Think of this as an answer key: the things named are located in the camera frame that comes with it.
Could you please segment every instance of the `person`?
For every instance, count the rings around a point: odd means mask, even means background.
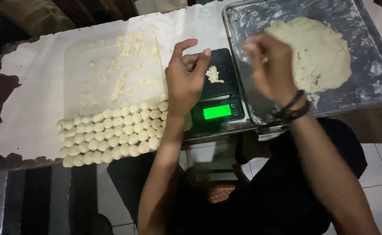
[[[380,234],[358,182],[367,166],[360,142],[341,121],[311,112],[270,142],[271,158],[244,193],[212,204],[187,184],[178,165],[184,120],[199,101],[211,56],[210,49],[183,56],[196,44],[177,43],[165,69],[170,104],[156,155],[122,158],[107,169],[138,234],[319,235],[331,222],[343,234]],[[244,49],[257,90],[280,107],[295,100],[291,47],[258,33]],[[306,102],[303,95],[290,110]]]

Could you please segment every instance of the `scale display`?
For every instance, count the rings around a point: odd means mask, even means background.
[[[219,118],[224,116],[230,116],[230,106],[228,104],[217,106],[217,107],[211,107],[207,109],[203,109],[204,112],[204,119],[212,119],[212,118]]]

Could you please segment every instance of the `scale platform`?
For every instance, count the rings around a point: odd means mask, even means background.
[[[221,123],[245,117],[229,49],[211,51],[211,66],[217,68],[219,80],[224,83],[211,83],[206,76],[201,98],[191,109],[193,126],[204,130],[217,129]]]

